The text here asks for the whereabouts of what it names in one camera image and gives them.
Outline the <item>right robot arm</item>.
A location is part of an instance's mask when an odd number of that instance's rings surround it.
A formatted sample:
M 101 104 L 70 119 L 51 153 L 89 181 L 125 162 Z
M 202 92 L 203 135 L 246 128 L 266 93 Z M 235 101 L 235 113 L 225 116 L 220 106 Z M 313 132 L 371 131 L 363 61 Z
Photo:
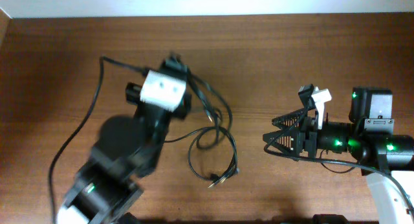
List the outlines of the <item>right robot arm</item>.
M 354 87 L 349 122 L 331 122 L 328 89 L 300 87 L 303 108 L 272 119 L 277 131 L 263 134 L 264 151 L 293 161 L 361 170 L 375 201 L 379 223 L 413 222 L 413 137 L 395 135 L 393 93 Z

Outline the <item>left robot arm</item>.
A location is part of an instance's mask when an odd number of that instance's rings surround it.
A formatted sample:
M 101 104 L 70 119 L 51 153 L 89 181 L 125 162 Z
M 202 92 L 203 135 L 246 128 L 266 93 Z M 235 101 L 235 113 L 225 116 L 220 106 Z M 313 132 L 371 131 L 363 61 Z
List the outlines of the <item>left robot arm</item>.
M 128 210 L 142 195 L 132 180 L 153 173 L 166 141 L 171 119 L 185 119 L 191 94 L 167 111 L 140 101 L 142 86 L 129 82 L 125 98 L 135 114 L 115 115 L 101 126 L 87 162 L 76 174 L 55 217 L 56 223 L 138 223 Z

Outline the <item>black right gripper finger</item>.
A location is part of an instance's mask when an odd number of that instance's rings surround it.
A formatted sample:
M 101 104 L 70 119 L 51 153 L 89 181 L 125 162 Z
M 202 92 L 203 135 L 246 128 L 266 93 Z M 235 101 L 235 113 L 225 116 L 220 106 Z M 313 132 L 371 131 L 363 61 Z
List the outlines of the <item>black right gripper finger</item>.
M 273 131 L 263 134 L 263 141 L 271 143 L 271 146 L 277 148 L 285 154 L 299 155 L 304 149 L 304 134 L 299 130 L 288 132 Z
M 296 126 L 307 116 L 307 113 L 308 110 L 305 108 L 298 109 L 291 113 L 273 118 L 271 123 L 275 127 Z

